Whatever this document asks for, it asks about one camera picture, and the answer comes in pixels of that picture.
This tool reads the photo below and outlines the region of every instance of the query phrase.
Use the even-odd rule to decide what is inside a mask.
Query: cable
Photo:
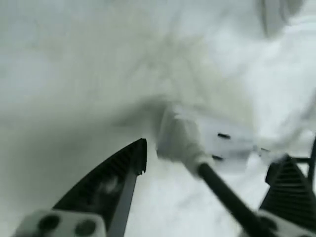
[[[309,162],[308,175],[307,175],[307,179],[310,182],[312,187],[313,187],[314,176],[315,176],[315,164],[316,164],[316,137],[313,143],[311,158]]]
[[[198,174],[250,237],[275,237],[208,164],[201,164]]]

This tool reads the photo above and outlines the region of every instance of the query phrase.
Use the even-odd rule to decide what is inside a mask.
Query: white cloth
[[[254,2],[0,1],[0,235],[139,137],[148,170],[126,237],[237,235],[203,183],[157,159],[156,98],[208,107],[271,146],[292,138],[315,94],[315,27],[266,40]],[[256,161],[224,178],[257,208],[265,172]]]

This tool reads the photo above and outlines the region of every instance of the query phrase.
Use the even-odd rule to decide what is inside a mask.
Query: white surface
[[[0,1],[1,235],[142,136],[148,171],[126,236],[236,236],[205,185],[158,160],[154,144],[163,100],[240,121],[267,146],[310,126],[301,121],[316,84],[314,3],[267,41],[255,2]],[[311,137],[293,150],[306,155]],[[252,162],[225,179],[256,208],[266,168]]]

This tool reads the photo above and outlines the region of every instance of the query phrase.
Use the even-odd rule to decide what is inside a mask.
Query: screw hole
[[[95,222],[87,219],[77,224],[75,234],[82,237],[90,236],[94,233],[95,229]]]
[[[40,231],[49,232],[57,228],[60,222],[60,217],[57,215],[47,215],[43,217],[38,224]]]

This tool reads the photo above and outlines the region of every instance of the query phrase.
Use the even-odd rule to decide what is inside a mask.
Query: black cord
[[[315,176],[315,164],[316,164],[316,137],[313,143],[311,158],[309,162],[308,175],[307,175],[307,179],[310,182],[312,187],[313,187],[314,176]]]
[[[275,237],[208,164],[201,164],[198,174],[250,237]]]

